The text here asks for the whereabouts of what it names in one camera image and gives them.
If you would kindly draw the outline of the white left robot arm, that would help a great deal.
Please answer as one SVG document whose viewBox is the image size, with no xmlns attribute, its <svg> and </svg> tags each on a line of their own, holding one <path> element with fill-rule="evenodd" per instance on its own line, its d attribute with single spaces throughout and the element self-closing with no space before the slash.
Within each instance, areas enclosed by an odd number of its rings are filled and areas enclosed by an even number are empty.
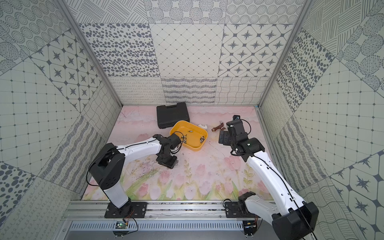
<svg viewBox="0 0 384 240">
<path fill-rule="evenodd" d="M 159 165 L 173 169 L 178 162 L 176 154 L 182 143 L 183 138 L 176 134 L 168 137 L 156 134 L 145 141 L 123 146 L 108 143 L 89 165 L 87 175 L 96 181 L 93 186 L 99 187 L 112 205 L 121 209 L 130 200 L 121 184 L 125 165 L 155 155 Z"/>
</svg>

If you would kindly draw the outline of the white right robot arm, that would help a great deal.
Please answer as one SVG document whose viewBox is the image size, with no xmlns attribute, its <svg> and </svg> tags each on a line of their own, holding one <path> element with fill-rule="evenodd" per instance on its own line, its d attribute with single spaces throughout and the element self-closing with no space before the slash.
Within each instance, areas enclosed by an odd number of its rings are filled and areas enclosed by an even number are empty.
<svg viewBox="0 0 384 240">
<path fill-rule="evenodd" d="M 266 222 L 280 240 L 315 240 L 318 207 L 313 202 L 307 203 L 293 190 L 261 142 L 249 138 L 244 129 L 245 122 L 239 115 L 234 115 L 232 121 L 226 123 L 227 129 L 220 131 L 219 144 L 231 147 L 231 155 L 242 158 L 256 172 L 273 201 L 265 201 L 252 191 L 240 195 L 235 202 L 225 199 L 223 207 L 227 218 L 254 217 L 254 224 L 244 224 L 245 236 L 252 236 L 262 222 Z"/>
</svg>

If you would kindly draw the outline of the yellow plastic storage box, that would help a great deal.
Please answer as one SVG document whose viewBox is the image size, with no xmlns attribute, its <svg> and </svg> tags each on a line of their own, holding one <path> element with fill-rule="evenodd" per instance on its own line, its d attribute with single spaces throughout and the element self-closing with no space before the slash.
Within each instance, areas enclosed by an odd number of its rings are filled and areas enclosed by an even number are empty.
<svg viewBox="0 0 384 240">
<path fill-rule="evenodd" d="M 195 152 L 200 151 L 208 139 L 208 132 L 205 129 L 199 128 L 186 121 L 177 122 L 170 130 L 170 135 L 173 133 L 176 133 L 181 140 L 183 136 L 187 136 L 187 143 L 183 143 L 183 146 Z M 202 136 L 206 138 L 203 142 L 201 141 Z"/>
</svg>

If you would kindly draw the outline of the brown water tap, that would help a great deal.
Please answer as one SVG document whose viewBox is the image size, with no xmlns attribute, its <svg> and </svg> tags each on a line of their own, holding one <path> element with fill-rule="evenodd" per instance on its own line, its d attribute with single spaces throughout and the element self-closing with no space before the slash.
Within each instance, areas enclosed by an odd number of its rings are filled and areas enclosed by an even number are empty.
<svg viewBox="0 0 384 240">
<path fill-rule="evenodd" d="M 222 121 L 220 121 L 220 124 L 218 126 L 212 128 L 212 132 L 222 130 L 223 128 L 224 128 L 224 123 Z"/>
</svg>

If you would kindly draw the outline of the white pipe tee fitting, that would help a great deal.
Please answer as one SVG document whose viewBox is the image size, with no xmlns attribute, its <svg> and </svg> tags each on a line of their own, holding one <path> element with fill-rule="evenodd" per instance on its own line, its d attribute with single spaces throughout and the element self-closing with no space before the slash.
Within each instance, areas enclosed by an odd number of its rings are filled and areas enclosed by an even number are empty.
<svg viewBox="0 0 384 240">
<path fill-rule="evenodd" d="M 198 127 L 199 127 L 199 128 L 202 128 L 202 129 L 205 129 L 205 130 L 208 129 L 207 125 L 201 125 L 201 124 L 199 124 Z"/>
</svg>

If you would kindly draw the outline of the black plastic tool case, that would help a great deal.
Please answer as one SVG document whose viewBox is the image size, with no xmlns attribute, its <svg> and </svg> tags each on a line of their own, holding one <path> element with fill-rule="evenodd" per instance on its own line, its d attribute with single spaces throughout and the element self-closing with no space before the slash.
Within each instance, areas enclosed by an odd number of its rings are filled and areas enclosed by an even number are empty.
<svg viewBox="0 0 384 240">
<path fill-rule="evenodd" d="M 159 129 L 173 127 L 179 121 L 190 122 L 190 116 L 185 102 L 175 105 L 157 106 L 157 124 Z"/>
</svg>

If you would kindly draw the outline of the small green circuit board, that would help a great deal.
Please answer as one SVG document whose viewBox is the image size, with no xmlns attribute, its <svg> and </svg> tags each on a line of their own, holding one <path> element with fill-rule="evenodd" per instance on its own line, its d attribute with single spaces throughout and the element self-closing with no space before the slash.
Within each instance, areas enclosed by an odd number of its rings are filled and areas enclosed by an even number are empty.
<svg viewBox="0 0 384 240">
<path fill-rule="evenodd" d="M 122 222 L 122 221 L 116 222 L 115 229 L 126 229 L 126 228 L 127 228 L 127 224 L 125 222 Z"/>
</svg>

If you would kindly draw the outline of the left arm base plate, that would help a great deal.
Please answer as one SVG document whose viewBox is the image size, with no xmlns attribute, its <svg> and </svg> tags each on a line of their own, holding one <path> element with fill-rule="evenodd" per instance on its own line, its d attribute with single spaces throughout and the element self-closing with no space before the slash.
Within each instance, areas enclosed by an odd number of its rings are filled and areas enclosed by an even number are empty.
<svg viewBox="0 0 384 240">
<path fill-rule="evenodd" d="M 105 212 L 106 219 L 125 219 L 128 217 L 142 219 L 145 217 L 148 202 L 135 202 L 128 200 L 121 208 L 109 203 Z"/>
</svg>

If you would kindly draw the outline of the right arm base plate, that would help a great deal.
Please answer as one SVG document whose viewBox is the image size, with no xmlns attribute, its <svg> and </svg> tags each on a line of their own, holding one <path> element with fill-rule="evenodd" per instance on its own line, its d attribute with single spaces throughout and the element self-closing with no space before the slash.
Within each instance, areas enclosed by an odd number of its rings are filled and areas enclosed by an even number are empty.
<svg viewBox="0 0 384 240">
<path fill-rule="evenodd" d="M 223 207 L 226 212 L 226 218 L 259 218 L 260 216 L 248 211 L 245 203 L 238 201 L 224 201 Z"/>
</svg>

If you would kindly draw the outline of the aluminium mounting rail frame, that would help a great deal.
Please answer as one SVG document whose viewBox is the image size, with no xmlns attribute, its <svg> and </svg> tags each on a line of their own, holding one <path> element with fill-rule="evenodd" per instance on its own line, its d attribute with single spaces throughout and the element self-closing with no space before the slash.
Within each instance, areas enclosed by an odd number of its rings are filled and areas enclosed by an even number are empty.
<svg viewBox="0 0 384 240">
<path fill-rule="evenodd" d="M 145 201 L 145 217 L 106 219 L 108 201 L 72 201 L 64 212 L 63 229 L 69 231 L 110 231 L 122 237 L 134 231 L 242 231 L 255 218 L 226 218 L 223 200 Z M 127 224 L 115 229 L 116 222 Z"/>
</svg>

